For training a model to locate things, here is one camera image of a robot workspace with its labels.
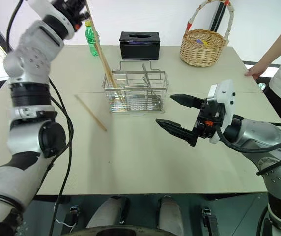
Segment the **person's bare hand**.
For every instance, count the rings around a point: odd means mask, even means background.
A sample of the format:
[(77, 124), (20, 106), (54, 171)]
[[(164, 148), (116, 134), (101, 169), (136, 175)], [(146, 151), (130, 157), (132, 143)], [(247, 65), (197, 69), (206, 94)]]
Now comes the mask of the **person's bare hand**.
[(247, 77), (252, 76), (255, 80), (257, 80), (260, 75), (262, 75), (266, 71), (267, 68), (267, 65), (257, 63), (253, 67), (249, 68), (244, 75)]

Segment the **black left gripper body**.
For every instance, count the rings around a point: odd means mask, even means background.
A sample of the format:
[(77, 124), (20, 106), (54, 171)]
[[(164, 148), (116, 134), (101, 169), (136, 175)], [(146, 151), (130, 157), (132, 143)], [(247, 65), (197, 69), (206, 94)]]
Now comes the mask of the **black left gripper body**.
[(83, 10), (76, 10), (76, 3), (77, 0), (53, 0), (51, 2), (53, 7), (69, 20), (74, 31), (78, 31), (82, 25), (79, 15), (83, 13)]

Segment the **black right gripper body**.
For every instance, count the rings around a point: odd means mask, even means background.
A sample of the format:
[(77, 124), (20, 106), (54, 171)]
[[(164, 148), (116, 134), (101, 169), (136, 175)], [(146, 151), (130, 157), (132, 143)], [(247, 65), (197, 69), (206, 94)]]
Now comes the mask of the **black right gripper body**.
[(223, 124), (224, 105), (221, 103), (210, 105), (207, 99), (198, 99), (194, 107), (199, 109), (199, 114), (192, 129), (192, 140), (212, 138), (216, 132), (216, 126), (221, 127)]

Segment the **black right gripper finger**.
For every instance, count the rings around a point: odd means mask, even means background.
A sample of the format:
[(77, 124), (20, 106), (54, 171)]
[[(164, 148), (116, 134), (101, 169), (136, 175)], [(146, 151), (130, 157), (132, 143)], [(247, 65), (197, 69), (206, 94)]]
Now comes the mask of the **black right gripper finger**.
[(178, 104), (188, 108), (201, 109), (201, 107), (204, 104), (203, 99), (186, 94), (173, 94), (170, 96), (170, 98), (175, 102), (177, 102)]
[(185, 140), (190, 146), (194, 147), (197, 143), (197, 136), (193, 131), (181, 127), (180, 124), (166, 120), (166, 119), (155, 119), (156, 123), (167, 131), (169, 134), (176, 136), (182, 140)]

